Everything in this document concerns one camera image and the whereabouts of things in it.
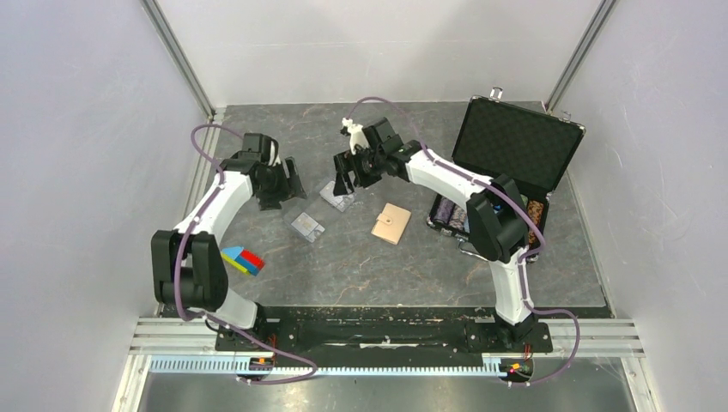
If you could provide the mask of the tan leather card holder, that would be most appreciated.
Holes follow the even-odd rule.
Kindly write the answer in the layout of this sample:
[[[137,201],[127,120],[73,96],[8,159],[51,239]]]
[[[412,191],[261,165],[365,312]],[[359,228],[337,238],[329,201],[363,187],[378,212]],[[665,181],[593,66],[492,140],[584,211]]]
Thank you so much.
[[[397,245],[403,236],[411,212],[395,204],[387,203],[376,218],[371,234],[390,244]]]

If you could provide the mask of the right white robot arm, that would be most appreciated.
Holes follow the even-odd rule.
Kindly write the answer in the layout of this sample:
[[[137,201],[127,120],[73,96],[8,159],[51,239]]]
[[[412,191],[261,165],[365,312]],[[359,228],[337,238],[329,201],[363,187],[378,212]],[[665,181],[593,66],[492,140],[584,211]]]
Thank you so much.
[[[525,273],[531,219],[515,182],[470,172],[425,144],[404,142],[387,118],[364,126],[343,118],[348,150],[336,154],[333,193],[345,196],[384,175],[426,187],[464,209],[468,241],[488,261],[496,290],[497,342],[507,350],[526,344],[537,323]]]

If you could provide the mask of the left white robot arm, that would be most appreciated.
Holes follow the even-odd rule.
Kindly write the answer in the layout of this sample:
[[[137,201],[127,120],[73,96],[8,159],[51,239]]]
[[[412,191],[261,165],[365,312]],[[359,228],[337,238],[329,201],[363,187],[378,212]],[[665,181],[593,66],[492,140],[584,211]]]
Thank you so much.
[[[306,193],[294,158],[281,158],[276,139],[245,133],[241,140],[241,150],[213,163],[212,186],[192,212],[152,236],[151,262],[158,302],[175,306],[184,320],[207,317],[224,328],[237,327],[239,341],[255,350],[269,341],[270,327],[259,320],[258,303],[230,288],[218,241],[250,200],[262,211],[279,210]]]

